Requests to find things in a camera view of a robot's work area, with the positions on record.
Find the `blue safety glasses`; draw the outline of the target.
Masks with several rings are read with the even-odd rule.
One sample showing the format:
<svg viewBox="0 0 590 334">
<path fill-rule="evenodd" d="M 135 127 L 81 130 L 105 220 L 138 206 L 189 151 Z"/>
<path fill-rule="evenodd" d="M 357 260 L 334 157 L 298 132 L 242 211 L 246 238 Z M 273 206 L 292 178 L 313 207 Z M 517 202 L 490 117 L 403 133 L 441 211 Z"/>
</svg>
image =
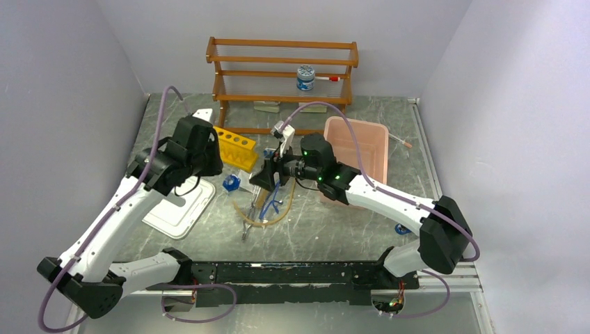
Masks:
<svg viewBox="0 0 590 334">
<path fill-rule="evenodd" d="M 277 182 L 272 192 L 266 197 L 264 204 L 262 205 L 258 219 L 263 221 L 266 214 L 270 209 L 273 209 L 276 214 L 279 213 L 278 206 L 282 205 L 282 200 L 277 199 L 278 191 L 280 189 L 280 183 Z"/>
</svg>

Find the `graduated cylinder blue base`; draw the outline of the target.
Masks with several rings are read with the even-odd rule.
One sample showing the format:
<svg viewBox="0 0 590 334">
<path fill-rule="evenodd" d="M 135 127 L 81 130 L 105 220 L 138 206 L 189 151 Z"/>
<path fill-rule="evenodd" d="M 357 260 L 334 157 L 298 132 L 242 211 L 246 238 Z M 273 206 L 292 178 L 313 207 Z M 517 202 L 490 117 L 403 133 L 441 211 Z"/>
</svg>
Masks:
<svg viewBox="0 0 590 334">
<path fill-rule="evenodd" d="M 253 186 L 250 184 L 249 178 L 249 173 L 231 174 L 223 180 L 222 186 L 228 193 L 238 190 L 252 193 Z"/>
</svg>

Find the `tan rubber tubing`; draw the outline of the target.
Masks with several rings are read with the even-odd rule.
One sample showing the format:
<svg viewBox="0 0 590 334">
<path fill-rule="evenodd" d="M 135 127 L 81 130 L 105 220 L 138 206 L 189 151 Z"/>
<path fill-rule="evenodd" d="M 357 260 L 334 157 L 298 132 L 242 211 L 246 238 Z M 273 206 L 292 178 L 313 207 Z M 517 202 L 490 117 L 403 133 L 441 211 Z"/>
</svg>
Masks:
<svg viewBox="0 0 590 334">
<path fill-rule="evenodd" d="M 252 228 L 267 228 L 269 226 L 275 225 L 276 223 L 280 222 L 281 220 L 284 219 L 284 217 L 286 217 L 286 215 L 288 215 L 288 212 L 292 208 L 292 203 L 294 201 L 296 183 L 295 183 L 295 181 L 290 181 L 290 182 L 288 182 L 288 184 L 291 184 L 291 190 L 290 190 L 289 195 L 287 197 L 288 201 L 285 202 L 284 200 L 282 200 L 282 205 L 278 206 L 278 209 L 279 209 L 278 214 L 276 214 L 273 209 L 270 209 L 268 211 L 268 213 L 266 214 L 265 219 L 263 221 L 259 220 L 258 216 L 261 211 L 262 205 L 264 204 L 264 201 L 266 200 L 266 197 L 271 193 L 271 191 L 270 192 L 267 191 L 267 194 L 264 196 L 264 199 L 263 199 L 263 197 L 260 198 L 260 201 L 259 201 L 260 207 L 258 208 L 258 210 L 256 212 L 257 220 L 256 221 L 249 220 L 249 222 L 253 224 Z M 246 211 L 243 211 L 241 209 L 241 207 L 239 206 L 239 203 L 236 200 L 232 200 L 232 204 L 233 204 L 234 210 L 241 218 L 241 221 L 243 221 L 246 218 L 246 211 L 249 206 L 247 206 Z"/>
</svg>

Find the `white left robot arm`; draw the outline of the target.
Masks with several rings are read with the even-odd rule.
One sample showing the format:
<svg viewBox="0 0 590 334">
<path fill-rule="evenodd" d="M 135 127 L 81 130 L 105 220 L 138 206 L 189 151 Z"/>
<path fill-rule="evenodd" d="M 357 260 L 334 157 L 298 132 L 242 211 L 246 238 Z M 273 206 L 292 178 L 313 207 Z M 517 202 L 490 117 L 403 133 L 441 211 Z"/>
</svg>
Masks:
<svg viewBox="0 0 590 334">
<path fill-rule="evenodd" d="M 181 118 L 172 136 L 128 166 L 111 201 L 79 240 L 59 257 L 44 257 L 38 273 L 91 319 L 103 317 L 132 292 L 159 284 L 184 289 L 193 281 L 191 259 L 175 248 L 134 262 L 114 262 L 123 244 L 162 200 L 190 177 L 220 175 L 218 134 L 201 118 Z"/>
</svg>

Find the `metal crucible tongs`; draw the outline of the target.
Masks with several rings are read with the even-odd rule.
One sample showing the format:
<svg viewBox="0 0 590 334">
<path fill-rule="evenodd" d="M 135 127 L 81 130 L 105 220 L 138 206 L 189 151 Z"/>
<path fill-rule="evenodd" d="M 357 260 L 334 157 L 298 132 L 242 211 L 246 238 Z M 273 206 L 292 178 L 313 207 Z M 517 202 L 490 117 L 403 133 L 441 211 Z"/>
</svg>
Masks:
<svg viewBox="0 0 590 334">
<path fill-rule="evenodd" d="M 253 224 L 249 222 L 249 220 L 251 221 L 256 221 L 256 212 L 258 210 L 259 206 L 259 201 L 260 198 L 263 197 L 267 194 L 267 191 L 264 190 L 263 188 L 260 188 L 258 186 L 255 186 L 253 189 L 253 196 L 251 198 L 250 201 L 250 205 L 246 211 L 246 218 L 242 221 L 242 225 L 243 225 L 243 229 L 242 229 L 242 233 L 241 233 L 241 240 L 245 241 L 247 239 L 248 233 L 250 232 L 250 229 L 252 228 Z"/>
</svg>

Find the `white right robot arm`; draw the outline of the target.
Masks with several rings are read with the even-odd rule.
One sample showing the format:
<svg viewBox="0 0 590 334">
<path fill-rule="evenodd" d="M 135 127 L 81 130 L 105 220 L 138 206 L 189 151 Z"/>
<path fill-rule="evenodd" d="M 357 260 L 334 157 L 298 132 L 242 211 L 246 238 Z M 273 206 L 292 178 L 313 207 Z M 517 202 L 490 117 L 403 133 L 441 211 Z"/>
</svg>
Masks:
<svg viewBox="0 0 590 334">
<path fill-rule="evenodd" d="M 301 154 L 276 150 L 264 159 L 250 183 L 267 191 L 284 186 L 291 178 L 316 182 L 329 200 L 369 209 L 393 220 L 417 236 L 409 244 L 386 252 L 375 270 L 377 283 L 394 287 L 407 273 L 433 269 L 453 273 L 463 261 L 472 233 L 459 206 L 447 197 L 437 200 L 411 196 L 376 180 L 361 170 L 338 161 L 332 145 L 321 134 L 301 139 Z"/>
</svg>

